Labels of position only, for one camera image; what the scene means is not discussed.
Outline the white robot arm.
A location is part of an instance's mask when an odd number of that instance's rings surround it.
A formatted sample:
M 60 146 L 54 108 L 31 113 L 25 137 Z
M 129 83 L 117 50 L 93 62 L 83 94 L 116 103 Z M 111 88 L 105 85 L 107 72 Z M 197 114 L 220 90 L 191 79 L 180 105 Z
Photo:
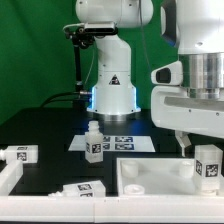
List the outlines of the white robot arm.
M 152 0 L 77 0 L 82 47 L 97 47 L 98 80 L 87 111 L 106 119 L 140 110 L 131 83 L 132 49 L 118 31 L 148 25 Z M 224 139 L 224 0 L 163 0 L 161 36 L 177 60 L 151 73 L 151 118 L 182 145 L 195 133 Z

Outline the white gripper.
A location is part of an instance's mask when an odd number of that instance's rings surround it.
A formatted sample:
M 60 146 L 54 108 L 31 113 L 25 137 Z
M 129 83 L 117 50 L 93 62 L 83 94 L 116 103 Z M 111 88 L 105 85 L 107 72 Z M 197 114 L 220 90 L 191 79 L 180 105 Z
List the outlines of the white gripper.
M 151 117 L 157 127 L 177 130 L 183 157 L 191 146 L 188 133 L 224 138 L 224 101 L 192 99 L 181 87 L 156 86 L 151 93 Z

